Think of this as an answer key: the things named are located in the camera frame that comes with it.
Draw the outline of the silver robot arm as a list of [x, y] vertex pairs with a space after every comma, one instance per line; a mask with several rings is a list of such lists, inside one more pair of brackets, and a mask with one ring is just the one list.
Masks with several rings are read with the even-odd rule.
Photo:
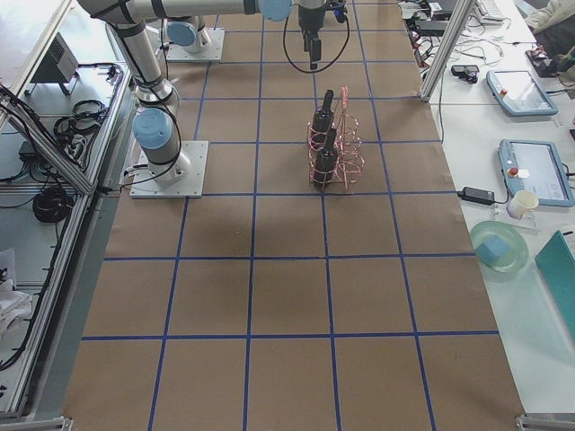
[[183, 47], [199, 46], [196, 38], [205, 29], [206, 15], [259, 13], [272, 22], [288, 22], [293, 1], [81, 1], [93, 19], [105, 22], [128, 62], [136, 83], [136, 97], [143, 109], [132, 122], [132, 133], [147, 158], [151, 180], [166, 184], [179, 180], [185, 163], [177, 125], [180, 96], [163, 74], [146, 34], [148, 21], [165, 19], [182, 25], [194, 37], [174, 38]]
[[169, 19], [166, 31], [171, 42], [192, 54], [206, 50], [211, 42], [200, 15]]

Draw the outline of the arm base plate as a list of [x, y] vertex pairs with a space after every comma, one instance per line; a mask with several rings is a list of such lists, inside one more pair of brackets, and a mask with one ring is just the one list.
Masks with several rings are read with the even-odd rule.
[[132, 198], [201, 198], [208, 159], [208, 141], [183, 141], [179, 158], [167, 173], [164, 167], [149, 166], [143, 150], [138, 162], [144, 168], [135, 171], [129, 195]]
[[167, 30], [169, 49], [167, 60], [176, 63], [220, 62], [225, 30], [207, 28], [196, 31], [189, 26], [172, 26]]

